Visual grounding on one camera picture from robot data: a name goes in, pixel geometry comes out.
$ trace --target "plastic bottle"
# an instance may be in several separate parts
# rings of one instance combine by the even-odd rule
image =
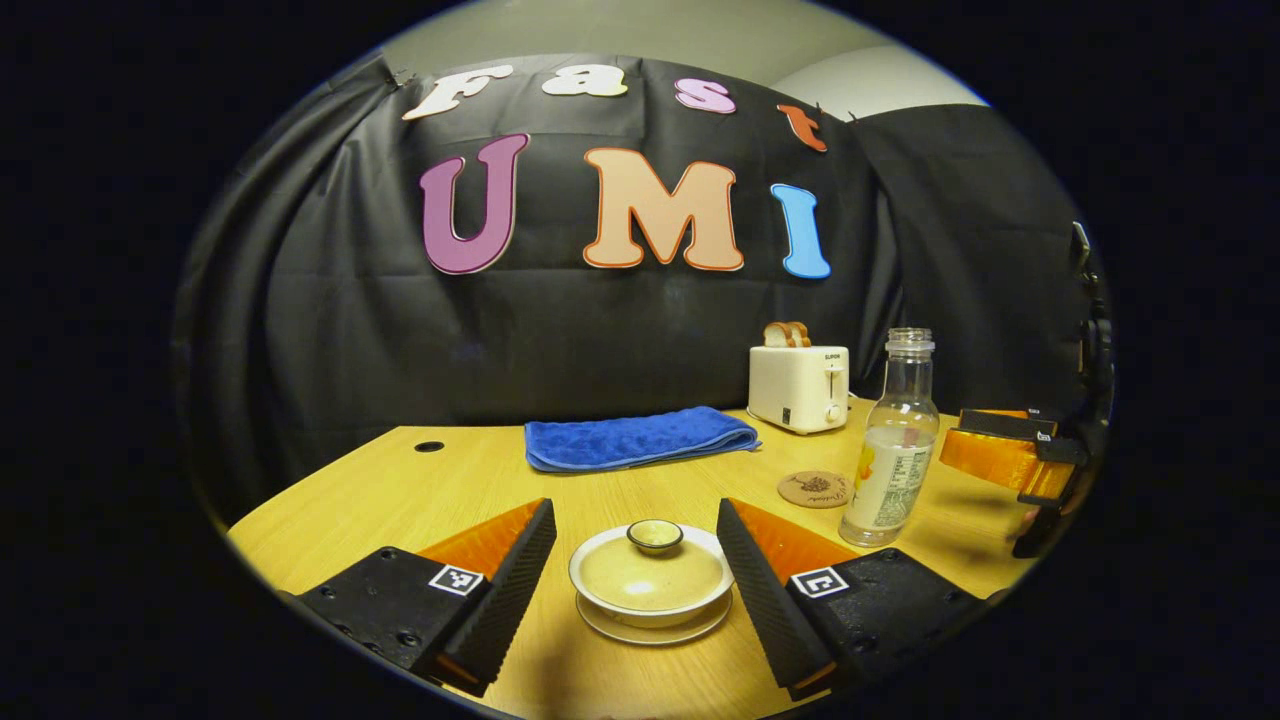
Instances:
[[[915,505],[938,436],[933,392],[933,337],[925,328],[888,332],[884,393],[867,415],[854,497],[840,537],[860,547],[897,538]]]

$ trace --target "white wall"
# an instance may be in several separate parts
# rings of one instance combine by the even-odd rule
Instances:
[[[431,76],[497,58],[602,53],[705,68],[769,86],[892,38],[801,0],[476,0],[388,41],[393,69]]]
[[[973,91],[901,45],[844,53],[803,68],[771,86],[849,120],[920,105],[986,105]]]

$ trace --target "wooden table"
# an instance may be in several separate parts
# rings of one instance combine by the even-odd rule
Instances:
[[[714,532],[722,497],[838,539],[841,507],[791,505],[777,484],[800,470],[851,475],[870,405],[850,400],[845,428],[808,437],[732,411],[759,430],[759,450],[582,475],[530,468],[521,427],[402,427],[273,497],[229,537],[271,585],[302,593],[379,547],[417,551],[549,497],[556,547],[502,673],[480,702],[522,717],[759,717],[796,703],[774,684],[736,585],[732,609],[714,632],[680,646],[630,646],[598,634],[579,616],[570,555],[600,530],[644,518]],[[955,416],[943,416],[942,432],[955,424]],[[425,441],[444,448],[416,452],[413,446]],[[1027,510],[1014,491],[938,462],[936,448],[915,510],[892,547],[984,598],[1033,564],[1011,555],[1010,536]]]

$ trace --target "white toaster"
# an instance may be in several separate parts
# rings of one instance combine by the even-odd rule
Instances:
[[[746,411],[799,434],[849,419],[849,348],[753,347]]]

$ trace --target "letter m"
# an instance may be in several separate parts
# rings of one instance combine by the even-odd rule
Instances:
[[[669,264],[680,249],[685,228],[694,227],[694,240],[685,261],[701,270],[736,270],[742,254],[733,245],[733,214],[730,187],[733,172],[714,163],[685,168],[675,192],[635,150],[596,147],[585,155],[600,172],[599,229],[582,258],[596,268],[631,268],[644,259],[644,250],[631,240],[635,217],[649,249],[662,264]]]

